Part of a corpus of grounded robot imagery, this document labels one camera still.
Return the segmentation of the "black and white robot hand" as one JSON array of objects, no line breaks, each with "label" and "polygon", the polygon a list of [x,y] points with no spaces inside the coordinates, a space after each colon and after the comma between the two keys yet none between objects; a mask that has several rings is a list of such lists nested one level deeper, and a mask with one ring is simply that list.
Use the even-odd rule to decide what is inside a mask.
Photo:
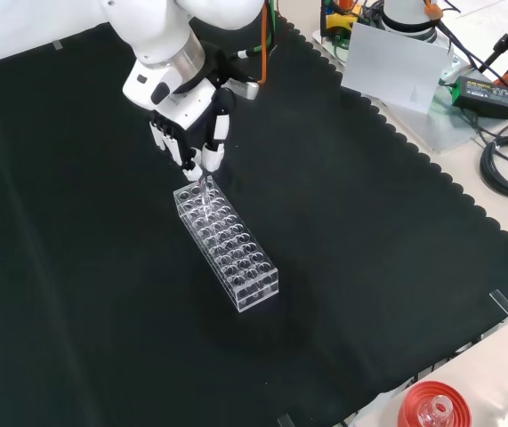
[{"label": "black and white robot hand", "polygon": [[207,67],[206,74],[184,92],[175,67],[150,68],[137,60],[125,81],[125,97],[149,112],[155,143],[190,182],[218,170],[222,163],[235,105],[234,92],[223,85],[235,71],[229,63]]}]

